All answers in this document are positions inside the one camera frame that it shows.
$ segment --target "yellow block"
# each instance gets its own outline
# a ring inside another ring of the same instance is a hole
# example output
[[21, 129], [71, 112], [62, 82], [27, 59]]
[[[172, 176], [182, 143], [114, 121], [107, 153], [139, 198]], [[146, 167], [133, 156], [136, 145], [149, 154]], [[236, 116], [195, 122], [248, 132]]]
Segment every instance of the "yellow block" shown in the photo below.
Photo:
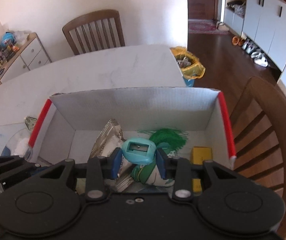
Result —
[[[190, 153], [190, 161], [193, 164], [203, 164], [204, 160], [212, 160], [212, 149], [209, 147], [193, 147]], [[201, 192], [200, 179], [193, 179], [193, 192]]]

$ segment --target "white cardboard box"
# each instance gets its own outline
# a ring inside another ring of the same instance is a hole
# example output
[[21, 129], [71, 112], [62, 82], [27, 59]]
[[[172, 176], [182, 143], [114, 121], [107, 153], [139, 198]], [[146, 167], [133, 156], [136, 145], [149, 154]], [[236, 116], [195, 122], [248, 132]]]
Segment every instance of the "white cardboard box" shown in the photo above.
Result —
[[31, 162], [40, 156], [55, 164], [66, 158], [85, 163], [110, 119], [125, 139], [147, 137], [137, 131], [173, 128], [188, 132], [179, 154], [189, 158], [193, 146], [211, 147], [214, 161], [233, 168], [233, 135], [223, 93], [205, 88], [124, 88], [53, 95], [31, 134]]

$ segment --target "red tape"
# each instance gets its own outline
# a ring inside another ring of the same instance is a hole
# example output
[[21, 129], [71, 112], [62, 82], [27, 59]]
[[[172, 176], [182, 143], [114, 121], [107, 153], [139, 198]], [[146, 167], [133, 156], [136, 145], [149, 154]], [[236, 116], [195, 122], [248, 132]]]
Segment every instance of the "red tape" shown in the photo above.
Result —
[[224, 123], [226, 141], [227, 141], [227, 151], [229, 158], [236, 157], [236, 149], [234, 143], [234, 136], [232, 131], [232, 125], [230, 124], [230, 116], [228, 114], [228, 109], [225, 101], [225, 97], [223, 92], [219, 92], [218, 94], [218, 101], [220, 103], [222, 118]]
[[45, 119], [45, 117], [47, 115], [47, 112], [50, 109], [51, 104], [52, 104], [52, 101], [47, 99], [46, 102], [45, 102], [45, 105], [43, 106], [43, 109], [42, 109], [42, 111], [41, 111], [41, 113], [40, 113], [40, 115], [39, 115], [39, 117], [38, 117], [38, 119], [36, 121], [34, 129], [33, 129], [32, 133], [31, 133], [30, 140], [28, 141], [28, 145], [30, 147], [32, 147], [32, 148], [34, 147], [36, 138], [37, 138], [37, 136], [38, 136], [38, 134], [40, 132], [41, 126], [42, 126], [42, 124], [44, 122], [44, 119]]

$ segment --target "white plastic bag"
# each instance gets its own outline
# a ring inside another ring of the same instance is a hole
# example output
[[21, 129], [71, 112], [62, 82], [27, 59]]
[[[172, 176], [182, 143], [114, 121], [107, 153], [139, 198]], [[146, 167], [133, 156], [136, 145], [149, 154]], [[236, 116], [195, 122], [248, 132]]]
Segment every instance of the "white plastic bag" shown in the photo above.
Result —
[[15, 32], [13, 36], [19, 47], [22, 47], [27, 42], [28, 34], [24, 32]]

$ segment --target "yellow trash bag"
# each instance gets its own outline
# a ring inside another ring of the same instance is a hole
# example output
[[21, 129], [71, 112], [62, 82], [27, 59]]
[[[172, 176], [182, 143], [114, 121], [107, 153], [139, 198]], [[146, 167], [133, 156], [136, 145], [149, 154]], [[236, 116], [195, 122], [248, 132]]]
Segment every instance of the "yellow trash bag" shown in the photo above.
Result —
[[184, 57], [187, 57], [188, 61], [191, 62], [191, 65], [188, 67], [180, 67], [185, 79], [191, 80], [204, 76], [205, 67], [202, 65], [199, 59], [195, 57], [195, 55], [187, 51], [187, 48], [175, 47], [171, 48], [171, 51], [176, 60], [183, 60]]

